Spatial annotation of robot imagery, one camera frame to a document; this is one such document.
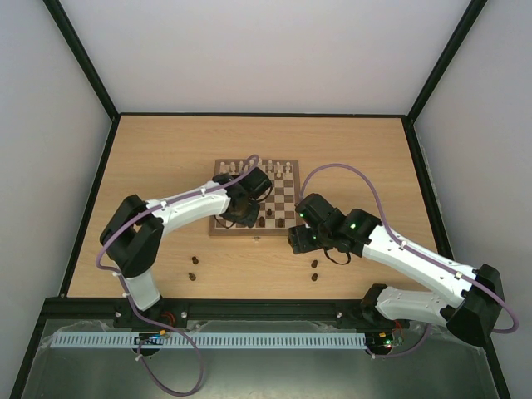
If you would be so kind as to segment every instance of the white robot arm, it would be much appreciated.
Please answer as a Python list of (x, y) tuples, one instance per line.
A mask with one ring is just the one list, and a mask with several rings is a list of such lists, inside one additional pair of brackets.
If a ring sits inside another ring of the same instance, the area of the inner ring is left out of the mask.
[[(408, 319), (446, 326), (462, 341), (476, 346), (486, 344), (501, 306), (466, 280), (476, 280), (504, 298), (496, 269), (487, 264), (478, 269), (459, 264), (412, 243), (393, 230), (397, 239), (391, 239), (379, 218), (361, 209), (343, 215), (318, 194), (303, 199), (296, 206), (296, 212), (306, 225), (288, 231), (288, 242), (295, 254), (323, 249), (329, 258), (328, 250), (335, 248), (347, 254), (348, 261), (350, 254), (375, 260), (430, 290), (402, 291), (374, 284), (361, 304), (366, 319)], [(406, 250), (407, 245), (421, 256)], [(424, 258), (445, 264), (452, 273)]]
[[(259, 213), (257, 199), (271, 189), (272, 183), (262, 170), (255, 168), (238, 183), (223, 188), (233, 178), (229, 174), (216, 175), (195, 190), (163, 199), (142, 201), (137, 195), (124, 199), (101, 234), (102, 244), (135, 215), (147, 209), (157, 209), (140, 220), (138, 230), (131, 226), (107, 250), (109, 257), (120, 268), (138, 309), (145, 311), (160, 300), (151, 266), (155, 262), (160, 240), (168, 233), (212, 215), (247, 226), (254, 225)], [(202, 194), (187, 195), (198, 192)]]

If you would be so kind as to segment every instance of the black enclosure frame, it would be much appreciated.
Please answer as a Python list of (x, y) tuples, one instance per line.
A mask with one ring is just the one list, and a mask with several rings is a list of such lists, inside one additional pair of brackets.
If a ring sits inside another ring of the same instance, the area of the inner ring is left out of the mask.
[[(451, 63), (454, 55), (460, 48), (461, 43), (466, 38), (467, 33), (473, 27), (475, 20), (480, 15), (487, 0), (471, 0), (465, 10), (461, 20), (456, 26), (449, 42), (446, 44), (437, 63), (434, 65), (431, 74), (428, 76), (425, 85), (422, 87), (419, 96), (412, 105), (408, 115), (364, 115), (364, 114), (264, 114), (264, 113), (120, 113), (112, 99), (107, 93), (98, 73), (91, 62), (85, 48), (81, 44), (67, 14), (58, 0), (43, 0), (50, 15), (56, 22), (57, 27), (64, 36), (66, 43), (71, 48), (72, 54), (77, 59), (81, 69), (86, 74), (86, 78), (91, 83), (101, 104), (106, 110), (111, 120), (111, 129), (107, 136), (105, 148), (103, 150), (100, 164), (96, 172), (91, 187), (91, 192), (86, 203), (85, 212), (81, 219), (81, 225), (71, 252), (66, 273), (61, 285), (58, 297), (47, 298), (42, 307), (36, 327), (27, 347), (21, 368), (17, 375), (17, 380), (12, 389), (11, 398), (22, 396), (26, 385), (27, 377), (31, 370), (33, 358), (37, 352), (39, 342), (42, 338), (43, 328), (47, 320), (51, 319), (113, 319), (118, 308), (125, 305), (123, 298), (67, 298), (68, 289), (71, 283), (76, 262), (81, 251), (81, 245), (85, 238), (86, 229), (91, 217), (91, 213), (96, 202), (98, 190), (106, 168), (106, 163), (111, 153), (116, 130), (122, 115), (162, 115), (162, 116), (272, 116), (272, 117), (341, 117), (341, 118), (365, 118), (365, 117), (391, 117), (401, 118), (406, 140), (411, 152), (412, 162), (416, 170), (417, 179), (421, 188), (421, 194), (426, 206), (426, 212), (431, 224), (432, 233), (436, 242), (438, 253), (452, 259), (451, 246), (446, 235), (445, 227), (441, 219), (441, 213), (436, 201), (435, 193), (432, 189), (431, 179), (428, 174), (421, 147), (414, 130), (414, 122), (421, 114), (425, 104), (428, 102), (432, 92), (436, 89), (438, 82)], [(182, 308), (188, 313), (190, 320), (209, 319), (241, 319), (241, 320), (309, 320), (336, 323), (339, 328), (350, 327), (345, 325), (342, 319), (337, 318), (337, 312), (345, 307), (352, 307), (359, 303), (359, 300), (213, 300), (213, 299), (166, 299), (178, 308)], [(497, 360), (493, 342), (484, 347), (487, 360), (494, 378), (495, 387), (501, 398), (510, 398), (508, 387), (506, 386), (500, 364)]]

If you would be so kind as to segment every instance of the wooden table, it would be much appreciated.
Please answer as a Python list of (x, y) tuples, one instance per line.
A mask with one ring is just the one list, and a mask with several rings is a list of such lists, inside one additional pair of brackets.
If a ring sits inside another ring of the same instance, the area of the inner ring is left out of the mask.
[[(326, 163), (356, 166), (377, 187), (392, 227), (436, 249), (398, 118), (122, 116), (68, 296), (121, 296), (117, 279), (98, 270), (94, 260), (101, 231), (127, 195), (150, 200), (191, 190), (212, 178), (214, 160), (253, 153), (263, 159), (298, 160), (302, 180)], [(370, 190), (347, 170), (316, 174), (307, 194), (311, 192), (344, 213), (361, 208), (378, 215)], [(344, 299), (363, 297), (374, 283), (422, 289), (365, 259), (353, 257), (349, 265), (340, 266), (327, 261), (323, 252), (293, 255), (284, 237), (257, 242), (250, 237), (210, 238), (208, 223), (202, 219), (186, 225), (161, 243), (152, 270), (164, 297)], [(314, 259), (318, 266), (311, 268)]]

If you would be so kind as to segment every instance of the wooden chessboard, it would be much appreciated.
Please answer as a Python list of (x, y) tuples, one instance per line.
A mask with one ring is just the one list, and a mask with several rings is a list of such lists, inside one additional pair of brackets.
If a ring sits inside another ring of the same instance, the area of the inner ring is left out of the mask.
[[(247, 170), (245, 160), (216, 160), (214, 174), (230, 173), (239, 175)], [(254, 227), (242, 224), (234, 224), (214, 217), (209, 221), (210, 236), (272, 236), (288, 235), (288, 229), (303, 220), (296, 214), (295, 204), (299, 198), (299, 163), (296, 160), (262, 160), (259, 159), (259, 167), (272, 180), (272, 192), (260, 203), (259, 216)]]

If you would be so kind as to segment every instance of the wire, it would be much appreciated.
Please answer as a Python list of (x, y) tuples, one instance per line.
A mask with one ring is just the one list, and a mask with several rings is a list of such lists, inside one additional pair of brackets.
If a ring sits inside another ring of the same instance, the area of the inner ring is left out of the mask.
[(273, 191), (273, 185), (270, 185), (268, 193), (263, 198), (256, 199), (253, 202), (260, 204), (261, 202), (265, 201), (269, 197), (270, 194), (272, 194), (272, 191)]
[[(377, 190), (375, 189), (375, 186), (367, 178), (367, 176), (364, 175), (357, 168), (354, 168), (354, 167), (352, 167), (350, 165), (346, 165), (346, 164), (326, 164), (326, 165), (319, 166), (318, 168), (316, 168), (315, 170), (310, 172), (310, 174), (307, 176), (307, 179), (305, 179), (305, 181), (303, 182), (303, 186), (301, 187), (301, 192), (300, 192), (300, 199), (301, 200), (303, 199), (303, 194), (304, 194), (305, 188), (307, 187), (307, 184), (310, 181), (310, 179), (316, 173), (318, 173), (320, 170), (324, 170), (324, 169), (328, 169), (328, 168), (343, 168), (343, 169), (347, 169), (347, 170), (350, 170), (351, 172), (356, 173), (360, 177), (362, 177), (362, 179), (366, 182), (366, 184), (368, 185), (368, 187), (370, 188), (370, 190), (373, 193), (373, 198), (375, 199), (375, 202), (376, 202), (377, 207), (379, 209), (379, 214), (381, 215), (382, 225), (384, 226), (384, 229), (386, 230), (386, 232), (390, 236), (390, 239), (392, 239), (397, 245), (401, 245), (404, 249), (406, 249), (411, 254), (415, 254), (418, 258), (421, 258), (421, 259), (423, 259), (423, 260), (425, 260), (425, 261), (427, 261), (427, 262), (429, 262), (431, 264), (434, 264), (438, 268), (442, 268), (447, 273), (450, 273), (450, 274), (453, 274), (453, 275), (456, 274), (456, 271), (453, 268), (450, 268), (446, 264), (444, 264), (444, 263), (442, 263), (442, 262), (440, 262), (440, 261), (438, 261), (436, 259), (433, 259), (430, 256), (425, 255), (424, 253), (414, 249), (408, 243), (406, 243), (406, 245), (403, 245), (403, 242), (398, 237), (396, 237), (396, 235), (393, 233), (392, 228), (390, 227), (390, 225), (389, 225), (389, 223), (388, 223), (388, 221), (386, 219), (386, 215), (384, 214), (384, 209), (382, 208), (382, 202), (381, 202), (381, 199), (379, 197), (379, 194), (377, 193)], [(482, 292), (488, 294), (490, 296), (490, 298), (492, 298), (494, 301), (496, 301), (512, 318), (512, 322), (513, 322), (513, 326), (512, 327), (505, 328), (505, 329), (494, 328), (492, 330), (493, 333), (510, 334), (510, 333), (515, 332), (519, 328), (519, 319), (517, 318), (517, 314), (514, 312), (514, 310), (509, 305), (506, 304), (506, 302), (503, 299), (501, 299), (497, 294), (493, 293), (484, 284), (479, 283), (478, 281), (474, 280), (473, 278), (471, 278), (469, 276), (466, 276), (466, 275), (462, 275), (461, 278), (463, 278), (466, 282), (470, 283), (471, 285), (477, 287)]]
[(399, 331), (401, 332), (401, 337), (404, 339), (405, 334), (404, 334), (403, 331), (402, 331), (402, 325), (401, 325), (397, 320), (394, 320), (394, 321), (396, 322), (396, 328), (395, 328), (394, 330), (392, 330), (392, 334), (393, 334), (395, 331), (399, 330)]
[(387, 355), (376, 355), (370, 350), (369, 347), (366, 348), (366, 352), (372, 355), (372, 359), (384, 359), (384, 358), (388, 359), (388, 358), (406, 356), (406, 355), (411, 354), (415, 350), (417, 350), (421, 345), (423, 345), (423, 343), (426, 341), (429, 335), (431, 335), (431, 325), (427, 324), (425, 328), (425, 332), (423, 333), (423, 335), (421, 336), (421, 339), (417, 342), (417, 344), (411, 347), (410, 349), (407, 349), (404, 352), (394, 353), (393, 355), (391, 355), (390, 353), (388, 353)]
[(219, 219), (216, 217), (215, 214), (213, 214), (213, 218), (214, 218), (214, 220), (216, 220), (216, 223), (218, 223), (218, 224), (219, 224), (221, 227), (223, 227), (224, 229), (230, 229), (230, 228), (232, 228), (232, 227), (236, 224), (236, 222), (233, 222), (233, 223), (232, 223), (231, 225), (229, 225), (229, 226), (224, 226), (224, 225), (219, 221)]
[(351, 254), (349, 252), (346, 252), (347, 261), (344, 262), (343, 264), (341, 264), (340, 262), (337, 262), (336, 260), (331, 258), (331, 256), (329, 255), (329, 252), (325, 248), (323, 248), (323, 252), (325, 253), (325, 258), (329, 259), (334, 264), (339, 264), (339, 265), (343, 266), (344, 264), (349, 264), (351, 262)]
[[(229, 187), (235, 183), (238, 183), (239, 181), (241, 181), (244, 177), (246, 177), (256, 166), (257, 164), (259, 163), (259, 156), (256, 155), (256, 154), (253, 154), (251, 155), (250, 157), (248, 157), (248, 159), (245, 161), (245, 164), (249, 164), (249, 162), (251, 160), (254, 160), (254, 163), (252, 165), (250, 165), (249, 169), (246, 170), (242, 175), (236, 177), (235, 179), (231, 180), (230, 182), (228, 183), (225, 183), (223, 185), (217, 185), (215, 187), (211, 187), (209, 189), (206, 189), (206, 190), (194, 190), (194, 191), (190, 191), (188, 193), (184, 193), (182, 195), (176, 195), (174, 198), (172, 199), (168, 199), (167, 202), (166, 202), (166, 206), (168, 205), (171, 205), (171, 204), (175, 204), (176, 202), (178, 201), (182, 201), (182, 200), (187, 200), (188, 198), (193, 198), (193, 197), (196, 197), (196, 196), (199, 196), (199, 195), (204, 195), (206, 193), (212, 193), (214, 191), (217, 191), (217, 190), (221, 190), (221, 189), (224, 189), (226, 187)], [(110, 248), (110, 246), (116, 241), (116, 239), (118, 239), (118, 237), (121, 236), (121, 234), (123, 234), (126, 230), (128, 230), (131, 226), (133, 226), (133, 224), (135, 224), (136, 222), (138, 222), (139, 220), (142, 220), (143, 218), (145, 218), (146, 216), (156, 212), (157, 210), (160, 210), (160, 209), (163, 209), (163, 205), (159, 204), (159, 205), (156, 205), (152, 208), (149, 208), (143, 212), (140, 212), (137, 216), (134, 216), (133, 218), (131, 218), (130, 220), (128, 220), (125, 224), (123, 224), (102, 246), (101, 246), (101, 250), (100, 252), (98, 253), (98, 255), (96, 256), (96, 267), (99, 268), (100, 270), (107, 270), (107, 271), (110, 271), (110, 272), (113, 272), (116, 274), (116, 276), (118, 277), (118, 280), (120, 281), (120, 284), (122, 286), (122, 288), (124, 289), (124, 293), (125, 293), (125, 296), (127, 297), (127, 300), (131, 306), (131, 310), (133, 311), (133, 313), (140, 319), (142, 320), (143, 322), (145, 323), (149, 323), (149, 324), (152, 324), (154, 326), (157, 326), (157, 327), (160, 327), (160, 328), (165, 328), (169, 331), (172, 331), (174, 333), (178, 333), (181, 337), (183, 337), (191, 346), (192, 348), (195, 350), (195, 353), (196, 353), (196, 356), (198, 358), (198, 362), (199, 362), (199, 376), (198, 376), (198, 381), (195, 383), (194, 387), (188, 391), (188, 392), (178, 392), (178, 391), (173, 391), (171, 389), (169, 389), (167, 386), (165, 386), (162, 382), (160, 382), (157, 377), (154, 375), (154, 373), (150, 370), (150, 368), (148, 367), (148, 364), (145, 362), (144, 358), (141, 356), (140, 354), (140, 346), (137, 348), (137, 354), (138, 354), (138, 357), (137, 357), (137, 360), (139, 360), (142, 365), (145, 367), (146, 371), (148, 372), (148, 374), (150, 375), (150, 378), (151, 380), (156, 384), (156, 386), (158, 386), (162, 391), (168, 393), (169, 395), (172, 395), (174, 397), (187, 397), (187, 396), (190, 396), (190, 395), (194, 395), (197, 391), (200, 390), (201, 388), (201, 383), (203, 381), (203, 378), (204, 378), (204, 372), (205, 372), (205, 366), (204, 366), (204, 360), (201, 356), (201, 352), (200, 350), (198, 349), (198, 347), (196, 346), (196, 344), (194, 343), (194, 341), (192, 340), (192, 338), (190, 338), (187, 334), (185, 334), (184, 332), (180, 331), (179, 329), (177, 328), (174, 328), (172, 326), (169, 326), (168, 324), (164, 324), (164, 323), (160, 323), (160, 322), (156, 322), (155, 320), (150, 320), (149, 318), (145, 318), (142, 314), (140, 314), (140, 311), (139, 309), (137, 308), (137, 306), (135, 305), (135, 301), (133, 300), (133, 297), (131, 297), (131, 293), (130, 293), (130, 290), (128, 289), (127, 287), (127, 284), (126, 284), (126, 279), (124, 278), (124, 276), (122, 276), (121, 274), (121, 271), (119, 268), (117, 267), (114, 267), (114, 266), (105, 266), (103, 264), (101, 264), (101, 260), (103, 259), (103, 256), (104, 254), (107, 252), (107, 250)]]

